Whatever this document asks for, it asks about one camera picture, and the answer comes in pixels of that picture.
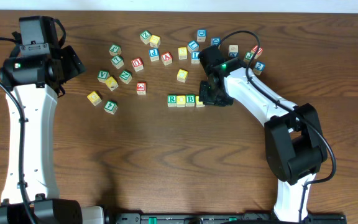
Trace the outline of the green B block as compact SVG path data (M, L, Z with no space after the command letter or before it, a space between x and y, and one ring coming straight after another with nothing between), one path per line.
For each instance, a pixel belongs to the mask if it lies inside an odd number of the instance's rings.
M195 105L195 95L186 95L186 107L192 107Z

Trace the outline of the green V block left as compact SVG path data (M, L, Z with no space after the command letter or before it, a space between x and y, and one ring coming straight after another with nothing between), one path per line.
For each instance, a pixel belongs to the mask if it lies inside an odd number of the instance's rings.
M107 70L100 70L97 79L99 82L104 83L109 77L110 74Z

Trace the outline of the red E block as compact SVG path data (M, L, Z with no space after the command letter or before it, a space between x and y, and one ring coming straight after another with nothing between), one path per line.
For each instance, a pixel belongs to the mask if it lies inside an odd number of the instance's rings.
M136 91L138 95L145 95L147 92L146 82L138 82L136 86Z

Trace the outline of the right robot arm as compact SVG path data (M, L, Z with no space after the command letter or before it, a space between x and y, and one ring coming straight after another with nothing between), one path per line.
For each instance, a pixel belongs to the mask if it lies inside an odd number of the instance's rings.
M306 208L311 183L328 157L314 107L280 97L245 62L226 60L215 45L198 58L207 75L200 83L200 101L214 106L238 101L264 127L266 160L278 179L273 217L280 222L326 223L325 217L311 215Z

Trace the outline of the yellow O block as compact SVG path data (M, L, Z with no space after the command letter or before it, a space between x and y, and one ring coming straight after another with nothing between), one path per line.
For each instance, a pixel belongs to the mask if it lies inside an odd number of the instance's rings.
M204 107L204 104L202 101L200 101L200 97L198 95L195 96L195 100L196 100L196 107Z
M177 107L185 107L186 106L186 96L185 95L177 95L176 102L177 102Z

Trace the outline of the yellow G block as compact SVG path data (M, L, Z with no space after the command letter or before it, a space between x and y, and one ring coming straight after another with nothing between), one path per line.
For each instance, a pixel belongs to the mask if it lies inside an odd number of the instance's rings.
M88 96L87 99L94 105L98 105L102 102L102 96L99 91L92 91Z

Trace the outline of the green J block left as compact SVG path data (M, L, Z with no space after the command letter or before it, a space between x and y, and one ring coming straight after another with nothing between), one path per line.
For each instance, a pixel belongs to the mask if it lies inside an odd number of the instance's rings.
M112 56L120 55L122 53L121 47L119 45L112 44L109 48L109 53Z

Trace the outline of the green 7 block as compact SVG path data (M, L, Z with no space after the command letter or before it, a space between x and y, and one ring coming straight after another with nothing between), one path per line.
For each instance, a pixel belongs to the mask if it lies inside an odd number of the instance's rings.
M116 69L120 69L124 65L124 61L119 55L114 56L111 63Z

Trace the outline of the green 4 block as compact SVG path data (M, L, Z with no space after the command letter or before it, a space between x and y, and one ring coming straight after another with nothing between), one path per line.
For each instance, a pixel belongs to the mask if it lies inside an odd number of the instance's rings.
M117 104L113 101L107 101L104 106L104 110L107 113L115 114L117 111Z

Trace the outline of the yellow K block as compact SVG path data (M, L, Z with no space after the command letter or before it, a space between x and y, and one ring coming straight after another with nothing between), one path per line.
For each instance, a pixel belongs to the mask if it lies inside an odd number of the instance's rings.
M113 77L109 77L105 80L106 86L109 88L110 91L115 90L119 85L117 81Z

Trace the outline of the blue P block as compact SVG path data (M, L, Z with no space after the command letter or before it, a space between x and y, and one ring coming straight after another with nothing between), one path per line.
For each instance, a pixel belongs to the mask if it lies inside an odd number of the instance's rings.
M160 60L160 54L159 54L158 49L156 49L156 48L149 49L149 57L150 57L151 62Z

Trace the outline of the green Z block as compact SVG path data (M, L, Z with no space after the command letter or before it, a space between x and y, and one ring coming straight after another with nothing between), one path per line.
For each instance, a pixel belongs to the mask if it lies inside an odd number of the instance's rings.
M150 43L151 36L152 34L148 30L144 30L140 33L140 39L145 45Z

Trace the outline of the green j block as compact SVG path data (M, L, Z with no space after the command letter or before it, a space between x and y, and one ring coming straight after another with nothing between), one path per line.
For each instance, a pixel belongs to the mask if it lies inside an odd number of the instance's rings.
M119 45L112 44L109 48L109 53L112 56L120 55L122 53L121 47Z
M253 53L252 52L247 52L246 54L245 54L245 56L244 56L244 62L245 63L249 63L250 62L250 60L251 60L251 58L253 57Z

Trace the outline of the blue 2 block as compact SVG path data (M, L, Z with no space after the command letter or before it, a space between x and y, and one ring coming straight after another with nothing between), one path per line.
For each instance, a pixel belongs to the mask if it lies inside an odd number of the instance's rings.
M260 75L265 68L265 64L262 62L256 62L253 68L254 75Z

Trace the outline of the green R block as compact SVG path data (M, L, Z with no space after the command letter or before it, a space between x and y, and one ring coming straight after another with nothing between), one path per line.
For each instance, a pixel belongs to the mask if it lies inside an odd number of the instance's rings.
M177 107L177 96L176 95L168 95L167 96L167 105L168 105L168 107Z

